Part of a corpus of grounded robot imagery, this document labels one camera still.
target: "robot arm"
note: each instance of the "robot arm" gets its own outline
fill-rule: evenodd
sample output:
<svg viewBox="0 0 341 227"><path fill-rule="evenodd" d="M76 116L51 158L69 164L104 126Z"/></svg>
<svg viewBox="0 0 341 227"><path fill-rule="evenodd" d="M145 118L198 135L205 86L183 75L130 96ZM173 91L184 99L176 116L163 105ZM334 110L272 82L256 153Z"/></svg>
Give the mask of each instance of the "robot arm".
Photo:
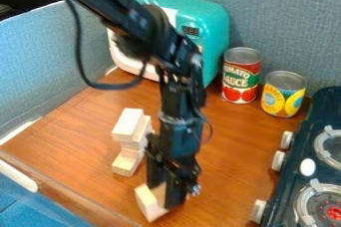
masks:
<svg viewBox="0 0 341 227"><path fill-rule="evenodd" d="M159 136L148 135L147 184L149 188L167 184L165 208L184 203L188 193L199 193L200 167L194 156L199 151L206 121L200 112L205 104L205 91L202 56L197 45L179 34L158 6L143 6L135 0L77 1L118 32L116 43L123 52L139 58L145 66L147 62L156 65L162 95L161 130ZM67 3L77 18L72 2ZM80 38L79 32L76 56L80 56ZM137 79L128 85L94 84L88 81L80 64L79 69L85 82L97 89L126 89L139 82Z"/></svg>

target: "stove knob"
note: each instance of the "stove knob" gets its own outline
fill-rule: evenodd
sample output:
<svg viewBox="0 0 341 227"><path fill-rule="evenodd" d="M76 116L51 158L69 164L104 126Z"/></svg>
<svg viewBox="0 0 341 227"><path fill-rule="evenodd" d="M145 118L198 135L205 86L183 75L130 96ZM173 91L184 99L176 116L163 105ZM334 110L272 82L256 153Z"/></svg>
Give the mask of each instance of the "stove knob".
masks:
<svg viewBox="0 0 341 227"><path fill-rule="evenodd" d="M282 139L280 140L280 148L288 149L290 147L293 132L285 131L283 133Z"/></svg>
<svg viewBox="0 0 341 227"><path fill-rule="evenodd" d="M266 202L263 200L257 199L254 202L253 209L252 209L252 216L251 216L253 222L260 224L261 218L263 218L265 206L266 206Z"/></svg>
<svg viewBox="0 0 341 227"><path fill-rule="evenodd" d="M310 158L303 159L299 166L299 171L304 176L311 176L315 173L316 163Z"/></svg>
<svg viewBox="0 0 341 227"><path fill-rule="evenodd" d="M284 152L276 151L271 164L271 168L273 170L280 171L284 162L284 156L285 156Z"/></svg>

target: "stacked wooden blocks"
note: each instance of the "stacked wooden blocks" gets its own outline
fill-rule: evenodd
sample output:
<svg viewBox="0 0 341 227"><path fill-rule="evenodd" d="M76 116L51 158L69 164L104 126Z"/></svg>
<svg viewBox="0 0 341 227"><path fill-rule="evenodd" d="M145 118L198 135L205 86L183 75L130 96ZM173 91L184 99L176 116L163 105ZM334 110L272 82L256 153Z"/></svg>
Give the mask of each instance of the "stacked wooden blocks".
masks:
<svg viewBox="0 0 341 227"><path fill-rule="evenodd" d="M112 164L113 172L132 176L145 155L146 135L152 130L151 117L140 109L125 108L116 123L112 136L121 145L121 152Z"/></svg>

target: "stove burner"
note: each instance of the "stove burner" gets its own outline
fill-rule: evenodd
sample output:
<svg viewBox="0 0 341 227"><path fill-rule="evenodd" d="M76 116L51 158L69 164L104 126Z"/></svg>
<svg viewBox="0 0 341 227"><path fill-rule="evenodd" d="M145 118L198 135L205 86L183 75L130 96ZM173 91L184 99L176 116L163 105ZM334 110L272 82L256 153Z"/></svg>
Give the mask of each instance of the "stove burner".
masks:
<svg viewBox="0 0 341 227"><path fill-rule="evenodd" d="M340 138L341 129L333 129L331 125L328 125L324 127L324 132L316 136L314 141L317 157L338 170L341 170Z"/></svg>
<svg viewBox="0 0 341 227"><path fill-rule="evenodd" d="M341 186L310 180L298 194L294 211L304 227L341 227Z"/></svg>

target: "can lid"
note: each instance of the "can lid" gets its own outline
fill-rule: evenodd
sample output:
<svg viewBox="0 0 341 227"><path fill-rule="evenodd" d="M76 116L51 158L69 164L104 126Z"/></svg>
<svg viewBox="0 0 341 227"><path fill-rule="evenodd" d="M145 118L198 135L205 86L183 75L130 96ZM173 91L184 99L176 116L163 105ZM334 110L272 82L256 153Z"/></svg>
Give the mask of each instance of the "can lid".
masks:
<svg viewBox="0 0 341 227"><path fill-rule="evenodd" d="M281 90L296 91L306 87L306 81L300 75L293 72L276 71L265 77L265 82Z"/></svg>
<svg viewBox="0 0 341 227"><path fill-rule="evenodd" d="M252 48L231 48L225 52L224 59L237 64L255 64L260 61L260 54Z"/></svg>

